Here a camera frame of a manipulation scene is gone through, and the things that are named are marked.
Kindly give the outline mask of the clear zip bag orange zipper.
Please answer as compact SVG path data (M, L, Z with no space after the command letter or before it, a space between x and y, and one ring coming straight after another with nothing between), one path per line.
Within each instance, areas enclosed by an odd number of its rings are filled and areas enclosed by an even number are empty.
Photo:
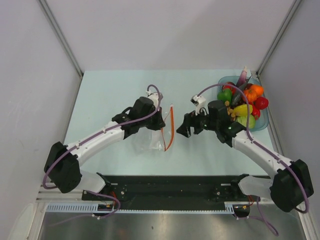
M133 150L137 154L149 151L167 152L175 138L174 105L171 103L164 113L165 126L161 130L142 128L132 140Z

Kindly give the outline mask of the grey toy fish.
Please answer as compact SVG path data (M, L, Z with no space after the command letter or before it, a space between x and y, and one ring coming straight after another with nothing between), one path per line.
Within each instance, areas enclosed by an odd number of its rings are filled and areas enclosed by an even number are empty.
M232 99L231 99L231 106L235 107L238 102L241 100L242 94L245 88L247 87L249 80L251 79L252 76L250 76L249 78L240 76L237 83L236 83L236 87L239 88L239 90L236 90L236 92L234 93Z

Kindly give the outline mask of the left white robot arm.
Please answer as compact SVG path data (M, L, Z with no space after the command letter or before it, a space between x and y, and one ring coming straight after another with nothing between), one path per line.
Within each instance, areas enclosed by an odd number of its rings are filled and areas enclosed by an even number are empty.
M141 128L159 131L165 127L160 101L162 96L150 93L138 98L132 107L114 116L97 132L77 142L55 143L49 152L44 172L63 194L75 189L93 192L100 200L110 196L109 182L100 173L81 170L81 166L106 147L125 140Z

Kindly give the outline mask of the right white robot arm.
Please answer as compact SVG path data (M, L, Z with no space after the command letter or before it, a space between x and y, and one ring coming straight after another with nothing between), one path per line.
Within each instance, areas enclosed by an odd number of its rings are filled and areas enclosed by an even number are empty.
M314 189L307 164L301 159L290 160L260 143L245 126L231 121L222 101L211 101L207 108L199 113L186 113L176 132L189 138L203 130L213 131L221 143L249 157L269 177L243 174L230 188L231 196L237 201L249 195L269 199L286 213L304 203L303 212L308 212L308 198L314 194Z

